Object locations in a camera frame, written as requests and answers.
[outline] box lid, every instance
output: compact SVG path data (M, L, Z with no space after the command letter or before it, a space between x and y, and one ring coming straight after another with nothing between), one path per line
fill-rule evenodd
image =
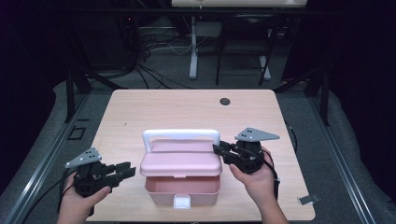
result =
M156 139L150 142L140 164L145 176L216 176L222 172L221 161L213 152L213 140Z

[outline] pink plastic box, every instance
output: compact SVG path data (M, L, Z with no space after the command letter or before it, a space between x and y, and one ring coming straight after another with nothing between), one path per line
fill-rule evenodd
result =
M189 209L216 203L222 172L212 147L219 144L217 131L147 130L143 141L140 174L147 177L146 190L156 204Z

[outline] box base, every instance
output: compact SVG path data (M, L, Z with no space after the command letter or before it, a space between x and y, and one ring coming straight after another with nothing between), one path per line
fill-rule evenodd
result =
M175 195L190 195L191 206L215 204L219 188L219 175L186 178L149 176L146 179L146 190L158 205L173 205Z

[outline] box latch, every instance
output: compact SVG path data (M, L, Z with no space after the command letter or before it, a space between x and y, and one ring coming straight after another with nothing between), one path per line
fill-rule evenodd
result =
M174 208L175 209L190 209L191 208L191 197L190 195L177 194L174 197Z

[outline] human hand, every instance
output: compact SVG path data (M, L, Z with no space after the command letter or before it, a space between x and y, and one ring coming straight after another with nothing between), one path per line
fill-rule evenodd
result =
M97 203L101 202L111 191L109 186L106 186L92 196L84 198L81 195L76 193L73 185L74 175L76 173L71 174L67 178L66 187L67 191L64 193L64 197L62 199L61 210L58 217L58 224L80 224L84 223L88 216L90 215L91 208L94 207Z
M262 147L262 150L267 152L263 153L264 159L274 166L270 151L265 147ZM230 164L230 170L233 176L245 185L247 194L257 204L262 215L262 223L289 223L277 203L274 193L274 175L268 166L264 164L260 170L250 175L240 171L234 164Z
M268 153L263 153L264 159L273 166L269 156L270 151L265 147L262 147L262 150ZM250 175L240 171L234 164L230 164L230 170L233 176L245 185L248 195L259 208L265 206L266 203L276 201L274 194L274 175L268 166L264 164L260 170Z

